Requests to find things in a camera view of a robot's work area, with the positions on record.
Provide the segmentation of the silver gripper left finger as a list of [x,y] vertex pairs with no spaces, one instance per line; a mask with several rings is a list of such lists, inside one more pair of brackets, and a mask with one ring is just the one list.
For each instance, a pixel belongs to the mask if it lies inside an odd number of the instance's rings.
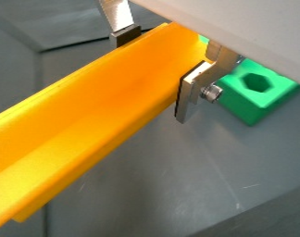
[[109,28],[109,42],[117,48],[141,35],[141,27],[133,22],[127,0],[96,0],[100,15]]

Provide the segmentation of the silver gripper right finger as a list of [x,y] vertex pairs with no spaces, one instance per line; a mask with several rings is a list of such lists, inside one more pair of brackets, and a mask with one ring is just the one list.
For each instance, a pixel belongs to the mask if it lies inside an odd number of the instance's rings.
[[175,100],[175,119],[183,123],[187,119],[190,104],[196,104],[202,97],[212,103],[220,96],[223,89],[214,82],[219,80],[240,64],[243,57],[214,41],[208,41],[206,58],[180,77]]

